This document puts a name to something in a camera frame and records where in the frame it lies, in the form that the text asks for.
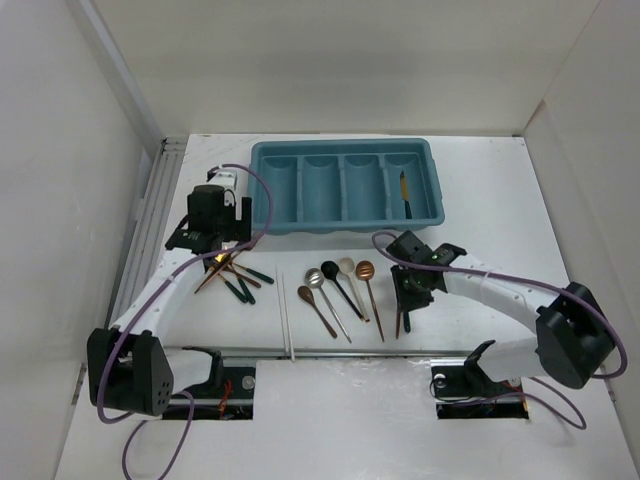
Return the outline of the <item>copper knife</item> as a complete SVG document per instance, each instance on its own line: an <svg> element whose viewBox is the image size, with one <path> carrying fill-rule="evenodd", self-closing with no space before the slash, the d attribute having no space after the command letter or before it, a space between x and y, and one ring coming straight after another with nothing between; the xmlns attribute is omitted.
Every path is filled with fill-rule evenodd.
<svg viewBox="0 0 640 480"><path fill-rule="evenodd" d="M395 328L395 338L399 340L401 335L401 330L404 328L404 312L402 309L398 308L396 312L396 328Z"/></svg>

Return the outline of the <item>copper spoon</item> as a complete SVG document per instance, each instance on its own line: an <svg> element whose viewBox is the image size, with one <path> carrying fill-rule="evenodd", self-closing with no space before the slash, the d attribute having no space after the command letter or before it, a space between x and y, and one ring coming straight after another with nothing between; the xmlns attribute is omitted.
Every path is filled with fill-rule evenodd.
<svg viewBox="0 0 640 480"><path fill-rule="evenodd" d="M364 281L366 284L369 299L370 299L371 306L374 313L374 318L375 318L377 329L378 329L378 333L380 335L381 341L385 342L384 332L383 332L375 296L371 286L371 280L373 279L374 275L375 275L375 268L370 261L362 260L356 265L356 277L359 280Z"/></svg>

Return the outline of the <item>white spoon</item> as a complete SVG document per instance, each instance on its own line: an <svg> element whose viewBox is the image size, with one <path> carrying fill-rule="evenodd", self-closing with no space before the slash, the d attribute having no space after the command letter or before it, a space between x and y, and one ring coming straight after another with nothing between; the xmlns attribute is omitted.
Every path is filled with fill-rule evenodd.
<svg viewBox="0 0 640 480"><path fill-rule="evenodd" d="M350 257L343 257L339 260L338 266L339 266L340 272L343 275L345 275L350 282L351 289L355 295L356 302L362 313L362 321L365 323L368 323L370 321L370 318L367 314L364 301L362 299L362 296L356 284L356 274L355 274L356 266L355 266L354 260Z"/></svg>

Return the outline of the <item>black spoon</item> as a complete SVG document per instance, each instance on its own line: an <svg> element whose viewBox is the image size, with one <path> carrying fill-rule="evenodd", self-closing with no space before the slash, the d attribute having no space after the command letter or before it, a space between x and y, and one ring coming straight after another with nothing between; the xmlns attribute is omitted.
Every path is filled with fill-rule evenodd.
<svg viewBox="0 0 640 480"><path fill-rule="evenodd" d="M363 314L358 309L358 307L355 305L355 303L351 300L351 298L349 297L349 295L347 294L347 292L341 286L341 284L339 283L339 281L337 279L337 275L338 275L338 272L339 272L338 265L334 261L327 260L327 261L324 261L321 264L320 270L321 270L322 274L324 275L324 277L334 284L335 288L338 290L338 292L343 297L343 299L346 301L346 303L349 305L349 307L353 310L355 315L360 320L363 320L364 319Z"/></svg>

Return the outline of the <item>gold blade green knife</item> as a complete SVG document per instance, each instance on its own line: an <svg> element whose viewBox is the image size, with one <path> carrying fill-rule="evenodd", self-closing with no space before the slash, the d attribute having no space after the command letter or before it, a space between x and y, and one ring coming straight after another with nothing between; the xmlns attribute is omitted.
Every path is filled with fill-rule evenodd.
<svg viewBox="0 0 640 480"><path fill-rule="evenodd" d="M407 180L406 180L406 175L404 170L402 170L400 173L399 181L400 181L401 197L404 202L404 211L405 211L406 219L412 219L412 210L411 210L411 205L409 200L409 191L408 191L408 185L407 185Z"/></svg>

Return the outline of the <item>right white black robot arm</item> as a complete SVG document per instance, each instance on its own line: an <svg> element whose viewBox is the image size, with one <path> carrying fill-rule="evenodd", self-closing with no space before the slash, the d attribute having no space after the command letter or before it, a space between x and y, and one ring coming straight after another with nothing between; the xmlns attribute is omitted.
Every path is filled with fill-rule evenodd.
<svg viewBox="0 0 640 480"><path fill-rule="evenodd" d="M438 364L433 381L449 398L488 397L506 381L535 376L581 389L620 347L592 292L580 283L559 288L507 275L459 246L432 249L411 231L395 237L385 254L395 263L399 316L427 307L440 291L478 302L530 333L503 344L485 340L465 359Z"/></svg>

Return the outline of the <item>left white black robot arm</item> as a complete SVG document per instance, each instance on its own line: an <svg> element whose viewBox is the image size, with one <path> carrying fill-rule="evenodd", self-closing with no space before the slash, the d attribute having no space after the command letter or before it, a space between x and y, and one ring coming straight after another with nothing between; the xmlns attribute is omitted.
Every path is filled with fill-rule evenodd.
<svg viewBox="0 0 640 480"><path fill-rule="evenodd" d="M228 204L219 185L204 184L187 197L187 215L165 244L159 264L129 309L87 341L89 394L100 410L159 416L173 395L190 387L201 396L223 387L218 351L165 349L178 309L196 289L226 242L251 238L252 200Z"/></svg>

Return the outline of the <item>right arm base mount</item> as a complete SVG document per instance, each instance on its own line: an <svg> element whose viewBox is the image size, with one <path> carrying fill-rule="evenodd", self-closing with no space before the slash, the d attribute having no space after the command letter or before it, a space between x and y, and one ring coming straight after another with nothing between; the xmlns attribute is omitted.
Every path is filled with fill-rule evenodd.
<svg viewBox="0 0 640 480"><path fill-rule="evenodd" d="M431 362L429 392L439 420L529 419L521 385L495 382L478 366L481 355L494 343L483 342L465 358Z"/></svg>

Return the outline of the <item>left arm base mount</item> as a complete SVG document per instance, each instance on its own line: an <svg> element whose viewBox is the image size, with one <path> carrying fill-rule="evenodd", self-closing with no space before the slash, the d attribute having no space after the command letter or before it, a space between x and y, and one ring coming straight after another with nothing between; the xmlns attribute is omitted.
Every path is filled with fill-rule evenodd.
<svg viewBox="0 0 640 480"><path fill-rule="evenodd" d="M225 360L221 351L204 347L172 348L166 354L173 387L164 419L186 418L191 401L195 419L253 418L257 373L254 362Z"/></svg>

